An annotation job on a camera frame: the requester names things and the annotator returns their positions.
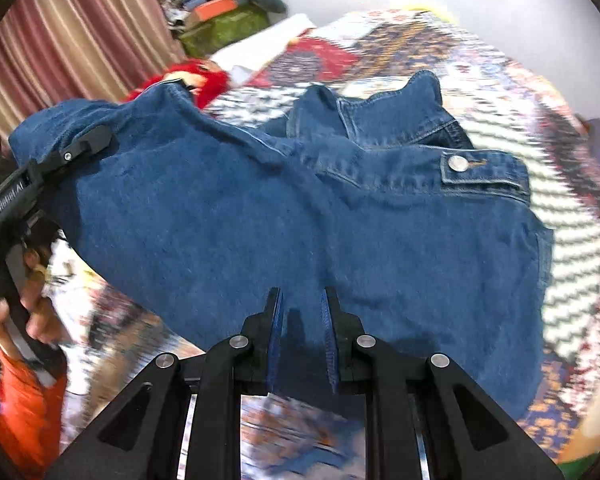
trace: green bag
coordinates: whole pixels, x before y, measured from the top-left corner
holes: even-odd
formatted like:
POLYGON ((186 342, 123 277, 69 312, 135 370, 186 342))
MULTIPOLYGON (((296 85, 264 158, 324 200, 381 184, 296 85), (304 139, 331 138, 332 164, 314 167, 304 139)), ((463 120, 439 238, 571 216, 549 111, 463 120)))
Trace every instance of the green bag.
POLYGON ((247 4, 195 25, 183 32, 179 40, 187 56, 204 58, 269 25, 269 16, 264 10, 247 4))

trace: orange shirt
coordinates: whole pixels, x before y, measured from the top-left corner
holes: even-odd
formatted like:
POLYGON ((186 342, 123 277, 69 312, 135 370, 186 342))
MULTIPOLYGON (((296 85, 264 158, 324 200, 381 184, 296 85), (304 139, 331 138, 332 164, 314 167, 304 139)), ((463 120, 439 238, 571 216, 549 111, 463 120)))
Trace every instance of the orange shirt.
POLYGON ((66 371, 50 388, 0 350, 0 445, 27 480, 39 480, 60 453, 66 371))

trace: red plush toy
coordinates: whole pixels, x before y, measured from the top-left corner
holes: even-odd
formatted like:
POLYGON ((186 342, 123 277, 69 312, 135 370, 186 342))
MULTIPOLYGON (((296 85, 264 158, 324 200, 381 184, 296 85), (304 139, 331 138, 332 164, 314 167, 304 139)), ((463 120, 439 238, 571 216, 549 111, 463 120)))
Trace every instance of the red plush toy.
POLYGON ((145 81, 141 87, 133 90, 125 101, 133 101, 149 86, 170 79, 182 79, 187 86, 193 87, 191 95, 198 108, 204 108, 229 89, 229 75, 216 63, 205 59, 188 59, 184 63, 171 66, 164 75, 157 75, 145 81))

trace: bed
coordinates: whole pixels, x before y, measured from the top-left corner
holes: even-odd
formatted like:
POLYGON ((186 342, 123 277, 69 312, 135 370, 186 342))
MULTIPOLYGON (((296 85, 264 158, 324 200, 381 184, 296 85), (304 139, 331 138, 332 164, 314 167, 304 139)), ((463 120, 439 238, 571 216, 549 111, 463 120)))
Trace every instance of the bed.
MULTIPOLYGON (((245 86, 206 111, 257 125, 283 114, 313 83, 366 98, 401 88, 421 69, 439 77, 445 107, 477 148, 524 160, 532 209, 555 230, 552 283, 542 308, 544 378, 518 423, 556 462, 597 452, 600 168, 586 131, 548 81, 432 12, 355 12, 292 39, 245 86)), ((64 348, 70 384, 63 447, 157 353, 200 352, 113 290, 62 240, 47 286, 74 340, 64 348)), ((243 479, 365 477, 362 424, 293 399, 244 399, 241 435, 243 479)))

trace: blue fabric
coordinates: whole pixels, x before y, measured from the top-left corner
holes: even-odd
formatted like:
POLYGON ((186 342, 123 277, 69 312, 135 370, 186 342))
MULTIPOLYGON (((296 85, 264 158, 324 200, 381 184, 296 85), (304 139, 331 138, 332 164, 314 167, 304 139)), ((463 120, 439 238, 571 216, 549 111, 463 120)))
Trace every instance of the blue fabric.
POLYGON ((367 333, 445 352, 511 416, 538 387, 552 232, 525 166, 472 150, 438 80, 348 100, 309 88, 282 120, 245 129, 177 83, 123 105, 72 100, 11 135, 19 163, 99 124, 114 145, 46 209, 112 286, 208 349, 285 295, 278 393, 346 412, 331 394, 320 297, 338 291, 367 333), (457 172, 449 157, 469 168, 457 172))
POLYGON ((336 392, 338 387, 338 345, 326 292, 323 292, 320 298, 320 314, 324 327, 324 357, 327 364, 327 377, 331 389, 336 392))
POLYGON ((193 10, 196 7, 199 7, 202 4, 206 4, 206 0, 185 0, 185 2, 182 4, 182 6, 186 9, 186 10, 193 10))
POLYGON ((269 346, 267 347, 267 386, 273 390, 278 376, 278 363, 280 362, 280 338, 283 332, 283 323, 285 319, 284 307, 282 304, 283 292, 278 294, 276 306, 271 320, 271 333, 269 335, 269 346))

